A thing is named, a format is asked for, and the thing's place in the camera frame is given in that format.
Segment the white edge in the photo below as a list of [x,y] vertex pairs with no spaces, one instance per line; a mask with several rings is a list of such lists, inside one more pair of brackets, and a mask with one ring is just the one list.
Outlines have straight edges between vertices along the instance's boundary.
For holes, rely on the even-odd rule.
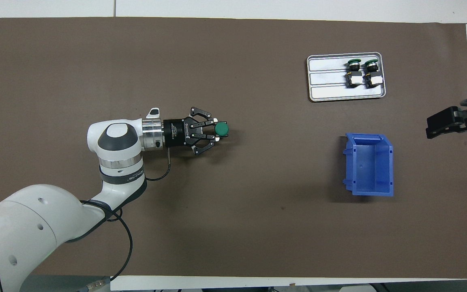
[[114,0],[0,0],[0,18],[113,17]]
[[[359,13],[347,13],[354,7]],[[372,22],[467,23],[462,0],[117,0],[125,17],[197,17]]]
[[286,277],[185,277],[185,276],[119,276],[111,282],[111,290],[157,290],[238,288],[267,286],[341,285],[390,283],[404,281],[448,281],[447,278],[286,278]]

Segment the green cap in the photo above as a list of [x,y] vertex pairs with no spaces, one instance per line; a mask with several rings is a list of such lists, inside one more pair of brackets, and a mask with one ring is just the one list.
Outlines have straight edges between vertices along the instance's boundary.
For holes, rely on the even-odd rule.
[[369,65],[370,63],[378,63],[378,59],[372,59],[372,60],[366,61],[365,66]]
[[215,124],[215,134],[220,136],[228,135],[228,124],[225,122],[219,122]]

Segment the white table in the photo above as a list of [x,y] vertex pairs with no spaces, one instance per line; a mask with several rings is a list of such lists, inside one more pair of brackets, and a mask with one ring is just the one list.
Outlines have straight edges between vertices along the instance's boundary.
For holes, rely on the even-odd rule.
[[[350,8],[358,13],[349,13]],[[0,0],[0,17],[203,17],[307,19],[467,24],[467,1],[459,0]],[[328,285],[430,281],[412,278],[284,278],[122,276],[112,290],[153,290],[247,286]]]

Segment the metal tray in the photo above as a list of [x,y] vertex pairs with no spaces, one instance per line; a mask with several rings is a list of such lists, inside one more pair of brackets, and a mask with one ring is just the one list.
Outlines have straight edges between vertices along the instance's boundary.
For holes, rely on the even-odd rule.
[[[350,59],[361,59],[360,71],[364,72],[363,64],[372,59],[378,59],[379,70],[383,75],[383,84],[374,88],[359,85],[349,88],[345,82],[345,74]],[[313,55],[307,58],[307,75],[309,82],[309,99],[312,101],[333,101],[348,99],[380,98],[385,95],[385,73],[383,59],[378,52],[360,52],[353,54]]]

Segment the green button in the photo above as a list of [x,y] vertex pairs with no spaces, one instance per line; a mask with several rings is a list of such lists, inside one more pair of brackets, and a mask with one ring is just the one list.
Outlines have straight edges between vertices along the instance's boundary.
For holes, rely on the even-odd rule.
[[366,61],[365,66],[369,65],[370,63],[378,63],[378,59],[372,59],[372,60]]
[[215,134],[220,136],[228,135],[228,125],[225,122],[215,124]]

